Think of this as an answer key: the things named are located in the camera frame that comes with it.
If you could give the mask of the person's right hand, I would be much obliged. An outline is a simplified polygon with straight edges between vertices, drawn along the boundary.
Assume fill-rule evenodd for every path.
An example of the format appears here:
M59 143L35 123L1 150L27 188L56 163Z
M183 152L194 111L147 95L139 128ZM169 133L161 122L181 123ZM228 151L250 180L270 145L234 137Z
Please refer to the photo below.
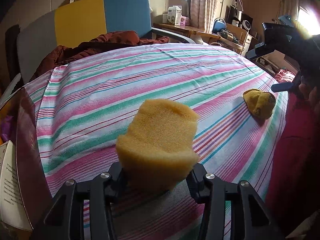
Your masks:
M301 83L299 90L303 94L304 99L307 100L312 107L316 108L319 106L319 92L316 86L311 88L309 85Z

